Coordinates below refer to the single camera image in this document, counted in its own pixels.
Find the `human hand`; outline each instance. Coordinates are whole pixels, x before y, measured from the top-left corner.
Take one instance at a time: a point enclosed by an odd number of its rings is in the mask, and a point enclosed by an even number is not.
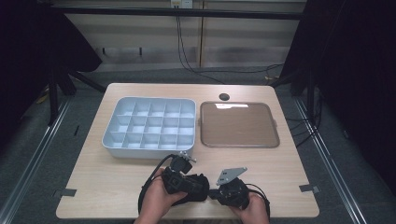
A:
[[[140,215],[134,221],[134,224],[156,224],[161,217],[165,216],[173,203],[187,196],[186,192],[168,194],[163,185],[162,173],[163,168],[155,173],[154,176],[157,177],[152,180],[146,191]]]
[[[248,194],[249,204],[246,209],[242,210],[237,207],[229,208],[242,220],[244,224],[268,224],[270,223],[265,210],[264,199],[258,194],[250,192]]]

